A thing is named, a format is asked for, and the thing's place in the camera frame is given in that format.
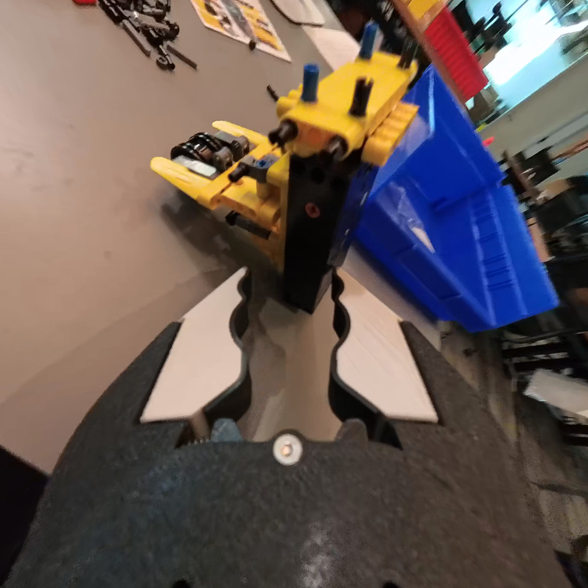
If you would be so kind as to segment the large blue storage bin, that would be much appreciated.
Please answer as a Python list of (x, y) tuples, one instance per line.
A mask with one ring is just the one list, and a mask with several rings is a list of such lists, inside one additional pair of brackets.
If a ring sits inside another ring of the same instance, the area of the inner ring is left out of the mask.
[[(367, 197), (359, 250), (427, 314), (472, 333), (556, 309), (513, 189), (433, 66), (406, 100), (417, 116)], [(435, 254), (407, 228), (411, 215)]]

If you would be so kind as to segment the yellow storage bin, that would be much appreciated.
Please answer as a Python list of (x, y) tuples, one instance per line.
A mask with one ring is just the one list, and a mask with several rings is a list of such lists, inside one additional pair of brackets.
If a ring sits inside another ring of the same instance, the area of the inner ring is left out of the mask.
[(405, 1), (411, 15), (425, 28), (446, 7), (447, 3), (448, 1)]

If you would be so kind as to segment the red storage bin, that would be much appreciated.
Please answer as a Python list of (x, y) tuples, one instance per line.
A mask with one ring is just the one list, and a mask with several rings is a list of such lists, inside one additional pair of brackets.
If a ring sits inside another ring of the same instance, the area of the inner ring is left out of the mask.
[(436, 1), (428, 13), (424, 35), (441, 64), (452, 90), (464, 105), (488, 83), (465, 34), (446, 4)]

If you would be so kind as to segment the yellow sticker sheet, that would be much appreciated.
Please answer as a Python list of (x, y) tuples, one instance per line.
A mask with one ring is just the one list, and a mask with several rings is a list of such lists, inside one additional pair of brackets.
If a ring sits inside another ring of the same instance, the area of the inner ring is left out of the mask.
[(259, 1), (191, 1), (203, 26), (251, 50), (290, 63), (291, 57)]

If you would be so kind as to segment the yellow black toy brick assembly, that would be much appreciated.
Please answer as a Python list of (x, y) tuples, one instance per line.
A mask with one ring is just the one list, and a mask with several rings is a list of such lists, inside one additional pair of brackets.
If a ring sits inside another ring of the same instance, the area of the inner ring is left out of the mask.
[(267, 136), (216, 121), (152, 158), (153, 172), (201, 207), (251, 235), (281, 275), (285, 302), (313, 313), (342, 265), (380, 168), (415, 120), (404, 97), (417, 74), (413, 43), (375, 51), (369, 23), (354, 61), (276, 102)]

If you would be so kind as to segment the person's dark clothing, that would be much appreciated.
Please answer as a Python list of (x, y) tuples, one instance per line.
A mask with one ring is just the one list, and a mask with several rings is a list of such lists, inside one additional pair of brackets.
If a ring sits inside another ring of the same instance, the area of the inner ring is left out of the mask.
[(24, 544), (48, 475), (1, 446), (1, 581)]

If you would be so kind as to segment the white book stand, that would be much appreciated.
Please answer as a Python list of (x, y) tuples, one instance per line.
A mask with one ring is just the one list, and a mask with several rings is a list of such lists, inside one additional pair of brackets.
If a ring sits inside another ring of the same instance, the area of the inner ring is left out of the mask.
[(325, 19), (313, 1), (271, 1), (276, 10), (298, 26), (322, 27)]

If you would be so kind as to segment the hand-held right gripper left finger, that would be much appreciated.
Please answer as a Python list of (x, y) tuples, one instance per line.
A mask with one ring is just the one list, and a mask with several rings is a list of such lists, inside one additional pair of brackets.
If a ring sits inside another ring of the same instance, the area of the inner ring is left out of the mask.
[(139, 421), (213, 425), (237, 421), (251, 403), (243, 351), (251, 274), (242, 267), (187, 311)]

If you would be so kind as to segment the printed white paper sheet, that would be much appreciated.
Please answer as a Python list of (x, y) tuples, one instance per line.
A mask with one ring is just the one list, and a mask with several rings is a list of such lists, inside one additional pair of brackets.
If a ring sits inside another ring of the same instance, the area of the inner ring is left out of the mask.
[(331, 70), (356, 60), (360, 45), (347, 31), (316, 26), (303, 26), (302, 29)]

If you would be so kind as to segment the pile of toy brick pieces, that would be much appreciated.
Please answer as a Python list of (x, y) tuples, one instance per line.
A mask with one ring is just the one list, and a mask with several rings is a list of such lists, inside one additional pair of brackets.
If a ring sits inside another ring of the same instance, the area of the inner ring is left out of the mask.
[(193, 70), (197, 63), (174, 46), (179, 25), (169, 18), (170, 1), (73, 1), (77, 6), (99, 6), (109, 20), (124, 30), (147, 58), (160, 70), (172, 72), (174, 58)]

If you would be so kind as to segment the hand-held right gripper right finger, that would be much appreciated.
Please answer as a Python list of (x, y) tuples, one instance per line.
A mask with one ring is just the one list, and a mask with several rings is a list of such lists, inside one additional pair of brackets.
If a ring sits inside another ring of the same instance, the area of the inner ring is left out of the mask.
[(401, 318), (343, 270), (332, 273), (337, 343), (329, 372), (329, 403), (341, 421), (439, 422), (401, 329)]

